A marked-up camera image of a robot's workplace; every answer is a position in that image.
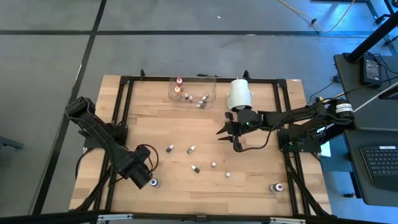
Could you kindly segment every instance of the gray floor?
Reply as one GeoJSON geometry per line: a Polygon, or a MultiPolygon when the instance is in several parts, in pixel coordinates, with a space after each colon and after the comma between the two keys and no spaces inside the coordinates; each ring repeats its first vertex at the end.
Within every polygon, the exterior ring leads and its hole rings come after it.
{"type": "MultiPolygon", "coordinates": [[[[327,29],[348,4],[287,2],[318,18],[327,29]]],[[[378,14],[387,9],[373,1],[378,14]]],[[[91,30],[99,0],[0,2],[0,30],[91,30]]],[[[336,30],[374,30],[363,3],[355,4],[336,30]]],[[[100,30],[313,30],[308,22],[275,1],[119,0],[108,1],[100,30]]],[[[333,55],[353,50],[364,38],[297,36],[97,36],[80,95],[96,99],[103,75],[183,75],[300,78],[307,98],[336,74],[333,55]]],[[[81,36],[0,35],[0,134],[25,142],[25,148],[0,151],[0,216],[25,215],[42,175],[62,111],[88,41],[81,36]]],[[[378,43],[372,52],[390,55],[378,43]]],[[[341,92],[334,84],[322,95],[341,92]]],[[[44,206],[64,212],[74,186],[74,169],[83,138],[68,129],[44,206]]],[[[341,195],[352,192],[347,174],[325,173],[333,213],[338,217],[398,222],[396,208],[365,205],[341,195]]]]}

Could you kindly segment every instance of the wooden tabletop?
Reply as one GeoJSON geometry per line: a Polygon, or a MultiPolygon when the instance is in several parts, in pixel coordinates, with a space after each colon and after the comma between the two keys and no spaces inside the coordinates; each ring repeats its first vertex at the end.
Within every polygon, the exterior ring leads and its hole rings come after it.
{"type": "MultiPolygon", "coordinates": [[[[96,102],[96,114],[110,122],[120,76],[105,75],[96,102]]],[[[305,104],[300,80],[287,80],[292,109],[305,104]]],[[[167,96],[168,82],[134,82],[127,125],[126,146],[133,150],[138,144],[150,144],[159,153],[159,166],[154,178],[160,187],[149,184],[139,190],[131,180],[121,180],[114,188],[111,210],[129,213],[172,213],[209,215],[279,215],[291,216],[289,190],[283,155],[279,151],[276,132],[261,150],[237,153],[228,141],[218,141],[227,134],[216,135],[225,122],[224,112],[229,83],[217,83],[216,100],[209,109],[181,107],[167,96]],[[174,144],[172,152],[166,148],[174,144]],[[195,146],[192,154],[187,149],[195,146]],[[192,170],[191,165],[200,169],[192,170]],[[284,190],[269,192],[269,185],[282,183],[284,190]]],[[[271,84],[251,83],[253,110],[275,111],[271,84]]],[[[283,101],[282,90],[279,91],[283,101]]],[[[123,112],[122,103],[119,117],[123,112]]],[[[255,131],[240,138],[243,148],[261,146],[268,132],[255,131]]],[[[321,206],[330,212],[320,163],[311,155],[301,153],[305,183],[321,206]]],[[[94,149],[81,161],[70,208],[79,206],[98,181],[104,156],[94,149]]],[[[104,207],[107,188],[101,198],[104,207]]],[[[295,186],[299,211],[303,212],[300,191],[295,186]]]]}

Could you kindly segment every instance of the black table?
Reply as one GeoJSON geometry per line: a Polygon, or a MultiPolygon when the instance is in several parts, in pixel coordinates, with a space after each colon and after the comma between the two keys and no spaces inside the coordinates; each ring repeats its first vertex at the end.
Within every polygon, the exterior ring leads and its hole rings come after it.
{"type": "MultiPolygon", "coordinates": [[[[397,57],[382,56],[382,58],[392,71],[398,71],[397,57]]],[[[359,84],[359,64],[348,63],[344,55],[335,55],[334,59],[344,91],[347,92],[361,87],[359,84]]],[[[382,78],[386,79],[385,70],[382,68],[381,71],[382,78]]],[[[384,83],[381,89],[387,86],[388,82],[384,83]]],[[[363,88],[348,93],[346,98],[355,110],[378,93],[378,91],[370,88],[363,88]]],[[[353,179],[354,189],[356,195],[362,197],[368,205],[398,207],[398,192],[381,190],[373,186],[359,151],[361,146],[398,145],[397,111],[398,101],[376,99],[355,113],[354,127],[356,130],[344,132],[347,150],[353,165],[354,172],[351,173],[351,178],[353,179]]]]}

